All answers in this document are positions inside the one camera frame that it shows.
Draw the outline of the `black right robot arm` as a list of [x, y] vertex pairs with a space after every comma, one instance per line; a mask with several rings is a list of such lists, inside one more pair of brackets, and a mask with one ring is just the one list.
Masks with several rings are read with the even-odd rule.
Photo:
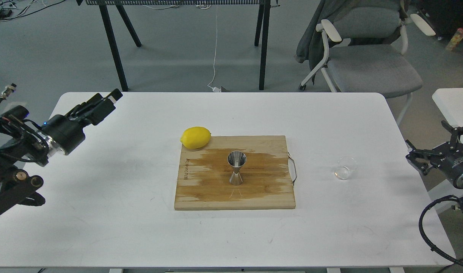
[[[452, 127], [446, 121], [442, 121], [441, 124], [451, 133], [450, 140], [432, 150], [417, 149], [406, 140], [411, 149], [406, 159], [420, 175], [425, 176], [431, 169], [438, 169], [453, 187], [463, 190], [463, 126]], [[463, 198], [456, 201], [463, 212]]]

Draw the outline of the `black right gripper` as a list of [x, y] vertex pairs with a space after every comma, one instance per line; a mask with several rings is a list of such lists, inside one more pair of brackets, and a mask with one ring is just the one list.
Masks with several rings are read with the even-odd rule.
[[463, 126], [452, 127], [447, 121], [441, 121], [445, 130], [451, 133], [449, 142], [435, 147], [433, 150], [417, 149], [409, 140], [405, 140], [409, 147], [406, 160], [420, 175], [428, 175], [432, 166], [440, 170], [451, 184], [457, 189], [463, 189], [463, 144], [460, 136], [463, 135]]

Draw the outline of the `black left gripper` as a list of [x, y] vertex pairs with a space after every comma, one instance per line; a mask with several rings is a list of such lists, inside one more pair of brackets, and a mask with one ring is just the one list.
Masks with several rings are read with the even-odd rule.
[[53, 116], [42, 125], [40, 132], [50, 137], [63, 154], [69, 155], [84, 142], [86, 135], [83, 128], [90, 124], [96, 126], [103, 121], [116, 109], [115, 103], [122, 96], [119, 89], [114, 89], [105, 97], [97, 93], [87, 102], [76, 105], [66, 116]]

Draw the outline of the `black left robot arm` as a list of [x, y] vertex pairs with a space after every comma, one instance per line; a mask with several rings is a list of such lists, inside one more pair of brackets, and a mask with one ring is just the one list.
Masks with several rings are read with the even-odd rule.
[[[16, 90], [7, 85], [0, 95], [0, 104]], [[42, 206], [46, 201], [38, 193], [44, 184], [39, 175], [29, 175], [16, 162], [46, 166], [55, 153], [68, 155], [84, 140], [84, 128], [96, 126], [113, 110], [123, 96], [119, 89], [103, 97], [97, 93], [87, 102], [76, 105], [67, 114], [55, 115], [39, 126], [27, 118], [28, 110], [17, 105], [0, 114], [0, 133], [11, 138], [0, 147], [0, 215], [20, 204]]]

